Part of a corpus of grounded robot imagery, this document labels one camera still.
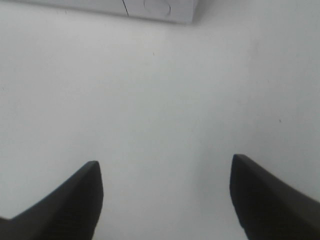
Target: black plastic claw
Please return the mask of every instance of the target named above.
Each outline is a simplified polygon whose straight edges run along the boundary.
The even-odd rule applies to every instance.
[[[249,240],[320,240],[320,203],[245,155],[234,155],[230,194]]]
[[[90,161],[25,212],[0,218],[0,240],[90,240],[103,196],[99,163]]]

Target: white box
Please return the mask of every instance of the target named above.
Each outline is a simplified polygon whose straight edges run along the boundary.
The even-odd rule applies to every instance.
[[[17,0],[25,3],[191,23],[198,0]]]

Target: white floor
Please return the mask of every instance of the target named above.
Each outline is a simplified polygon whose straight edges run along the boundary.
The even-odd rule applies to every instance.
[[[0,2],[0,215],[98,160],[96,240],[245,240],[234,153],[320,201],[319,12],[202,0],[176,25]]]

